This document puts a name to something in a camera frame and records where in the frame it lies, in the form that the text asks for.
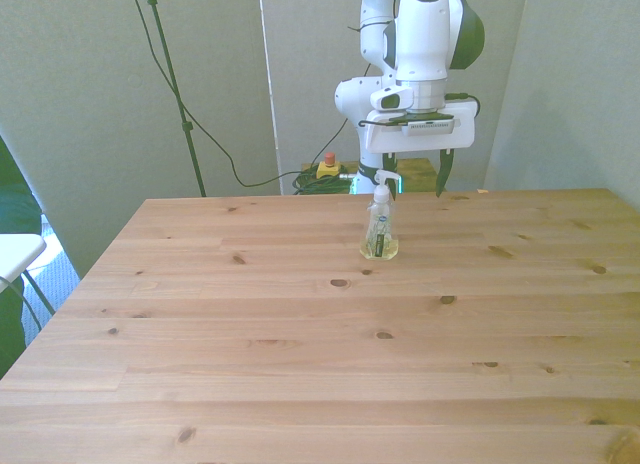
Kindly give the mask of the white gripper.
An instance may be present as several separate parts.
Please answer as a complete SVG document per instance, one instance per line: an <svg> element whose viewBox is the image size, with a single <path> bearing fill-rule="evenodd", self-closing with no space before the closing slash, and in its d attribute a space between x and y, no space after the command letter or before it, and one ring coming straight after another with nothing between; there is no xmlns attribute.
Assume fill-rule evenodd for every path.
<svg viewBox="0 0 640 464"><path fill-rule="evenodd" d="M404 111L371 111L363 120L363 142L370 153L385 153L383 169L397 172L394 153L440 151L436 196L445 190L455 156L454 150L470 147L475 140L476 101L447 101L439 115L419 117Z"/></svg>

